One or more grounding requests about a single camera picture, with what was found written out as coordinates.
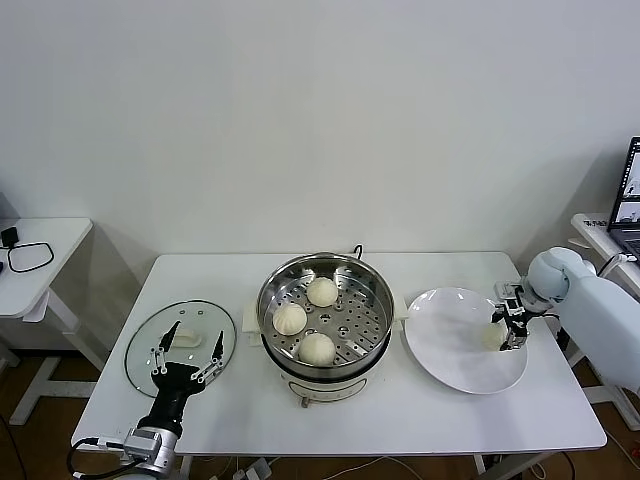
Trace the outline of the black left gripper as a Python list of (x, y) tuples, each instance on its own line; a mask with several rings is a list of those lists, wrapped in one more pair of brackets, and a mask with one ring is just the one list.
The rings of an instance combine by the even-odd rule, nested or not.
[(173, 343), (178, 327), (179, 322), (176, 321), (163, 334), (159, 344), (150, 349), (151, 378), (158, 392), (149, 413), (139, 420), (139, 428), (181, 430), (189, 397), (201, 393), (205, 384), (209, 384), (225, 367), (223, 331), (219, 333), (209, 362), (199, 370), (198, 367), (187, 364), (166, 364), (165, 354)]

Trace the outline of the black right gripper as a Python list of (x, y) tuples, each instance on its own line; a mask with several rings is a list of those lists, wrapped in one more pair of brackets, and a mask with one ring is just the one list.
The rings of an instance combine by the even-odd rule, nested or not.
[(500, 351), (511, 351), (520, 349), (526, 343), (526, 333), (528, 332), (528, 314), (522, 311), (506, 311), (504, 303), (495, 306), (491, 316), (491, 323), (497, 324), (504, 319), (506, 334), (504, 341), (499, 347)]

